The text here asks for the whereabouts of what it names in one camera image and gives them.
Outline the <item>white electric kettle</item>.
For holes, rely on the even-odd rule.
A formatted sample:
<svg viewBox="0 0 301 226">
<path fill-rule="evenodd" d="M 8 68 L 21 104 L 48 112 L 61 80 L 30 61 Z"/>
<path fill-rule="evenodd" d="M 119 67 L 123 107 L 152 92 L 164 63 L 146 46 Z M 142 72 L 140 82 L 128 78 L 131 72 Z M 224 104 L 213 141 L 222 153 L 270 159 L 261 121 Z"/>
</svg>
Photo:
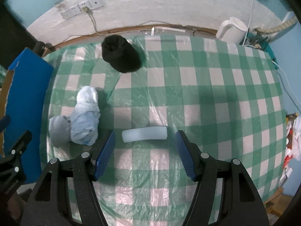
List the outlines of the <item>white electric kettle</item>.
<svg viewBox="0 0 301 226">
<path fill-rule="evenodd" d="M 226 43 L 239 44 L 247 32 L 247 26 L 236 17 L 230 17 L 221 23 L 216 38 Z"/>
</svg>

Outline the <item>grey sock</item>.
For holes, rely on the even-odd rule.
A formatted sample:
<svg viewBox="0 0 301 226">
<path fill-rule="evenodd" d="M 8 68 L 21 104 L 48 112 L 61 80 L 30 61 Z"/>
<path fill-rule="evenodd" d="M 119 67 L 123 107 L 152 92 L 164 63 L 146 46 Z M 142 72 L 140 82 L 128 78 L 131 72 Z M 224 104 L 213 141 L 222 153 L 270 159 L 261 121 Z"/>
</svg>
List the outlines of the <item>grey sock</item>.
<svg viewBox="0 0 301 226">
<path fill-rule="evenodd" d="M 67 145 L 71 141 L 70 118 L 57 115 L 49 120 L 49 138 L 54 147 Z"/>
</svg>

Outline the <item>white blue crumpled cloth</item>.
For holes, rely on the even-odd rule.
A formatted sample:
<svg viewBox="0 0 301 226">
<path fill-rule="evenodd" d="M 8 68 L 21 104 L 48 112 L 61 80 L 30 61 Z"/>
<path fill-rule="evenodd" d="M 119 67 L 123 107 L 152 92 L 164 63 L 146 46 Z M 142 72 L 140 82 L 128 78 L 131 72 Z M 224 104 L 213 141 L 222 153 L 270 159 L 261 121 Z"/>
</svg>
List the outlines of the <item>white blue crumpled cloth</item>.
<svg viewBox="0 0 301 226">
<path fill-rule="evenodd" d="M 98 138 L 99 120 L 97 91 L 84 86 L 77 94 L 77 103 L 70 115 L 72 142 L 92 146 Z"/>
</svg>

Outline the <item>green checkered tablecloth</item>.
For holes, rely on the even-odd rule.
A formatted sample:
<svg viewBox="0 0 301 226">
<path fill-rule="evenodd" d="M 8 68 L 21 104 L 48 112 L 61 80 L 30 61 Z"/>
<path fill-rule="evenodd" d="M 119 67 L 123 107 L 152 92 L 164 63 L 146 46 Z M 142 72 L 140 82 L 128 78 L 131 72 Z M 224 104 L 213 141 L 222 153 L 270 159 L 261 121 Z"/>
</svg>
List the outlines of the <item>green checkered tablecloth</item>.
<svg viewBox="0 0 301 226">
<path fill-rule="evenodd" d="M 212 157 L 239 159 L 263 200 L 277 189 L 285 152 L 285 109 L 274 64 L 260 50 L 200 37 L 133 37 L 142 67 L 121 74 L 100 43 L 73 45 L 45 57 L 54 66 L 42 118 L 40 157 L 69 160 L 88 150 L 49 141 L 48 121 L 69 116 L 84 86 L 98 92 L 99 134 L 116 145 L 94 183 L 109 225 L 181 225 L 196 184 L 187 177 L 175 133 Z M 124 143 L 124 130 L 166 126 L 166 140 Z"/>
</svg>

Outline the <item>black knit hat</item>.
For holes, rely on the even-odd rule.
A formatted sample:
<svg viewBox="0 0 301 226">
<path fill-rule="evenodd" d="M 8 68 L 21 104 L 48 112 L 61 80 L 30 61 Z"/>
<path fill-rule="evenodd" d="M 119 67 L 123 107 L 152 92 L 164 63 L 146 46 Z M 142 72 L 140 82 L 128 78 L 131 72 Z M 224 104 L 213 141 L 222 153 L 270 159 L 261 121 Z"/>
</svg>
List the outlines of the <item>black knit hat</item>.
<svg viewBox="0 0 301 226">
<path fill-rule="evenodd" d="M 131 73 L 141 67 L 138 52 L 120 35 L 111 35 L 104 39 L 102 58 L 120 73 Z"/>
</svg>

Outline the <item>white wall socket strip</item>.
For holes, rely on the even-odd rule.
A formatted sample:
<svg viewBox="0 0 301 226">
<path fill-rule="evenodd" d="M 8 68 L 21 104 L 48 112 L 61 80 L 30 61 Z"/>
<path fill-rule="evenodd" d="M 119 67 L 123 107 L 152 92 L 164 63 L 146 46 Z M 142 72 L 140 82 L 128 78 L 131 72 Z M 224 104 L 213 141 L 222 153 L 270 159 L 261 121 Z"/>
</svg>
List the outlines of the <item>white wall socket strip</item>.
<svg viewBox="0 0 301 226">
<path fill-rule="evenodd" d="M 104 5 L 105 2 L 103 0 L 85 0 L 67 8 L 65 11 L 60 12 L 60 14 L 65 20 L 67 20 L 93 9 L 103 7 Z"/>
</svg>

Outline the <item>blue cardboard box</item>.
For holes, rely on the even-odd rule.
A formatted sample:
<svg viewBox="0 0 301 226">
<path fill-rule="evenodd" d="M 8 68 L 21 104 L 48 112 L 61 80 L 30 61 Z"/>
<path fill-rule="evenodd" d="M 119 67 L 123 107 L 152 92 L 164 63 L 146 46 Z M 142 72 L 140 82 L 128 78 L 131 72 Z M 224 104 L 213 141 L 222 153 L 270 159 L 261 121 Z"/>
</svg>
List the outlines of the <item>blue cardboard box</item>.
<svg viewBox="0 0 301 226">
<path fill-rule="evenodd" d="M 42 173 L 40 133 L 43 105 L 54 68 L 29 48 L 9 66 L 1 90 L 1 116 L 8 115 L 10 124 L 1 134 L 1 153 L 8 155 L 25 131 L 32 133 L 31 142 L 21 156 L 26 183 L 34 183 Z"/>
</svg>

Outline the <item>white foam block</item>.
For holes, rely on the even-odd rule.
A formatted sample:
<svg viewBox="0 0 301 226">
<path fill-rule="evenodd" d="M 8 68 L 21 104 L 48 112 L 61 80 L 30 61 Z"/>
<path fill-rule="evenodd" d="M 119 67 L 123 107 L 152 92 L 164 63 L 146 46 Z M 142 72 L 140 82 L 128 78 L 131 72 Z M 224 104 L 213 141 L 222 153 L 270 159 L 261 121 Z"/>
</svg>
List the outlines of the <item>white foam block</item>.
<svg viewBox="0 0 301 226">
<path fill-rule="evenodd" d="M 155 126 L 124 130 L 121 134 L 124 143 L 144 140 L 166 140 L 167 127 Z"/>
</svg>

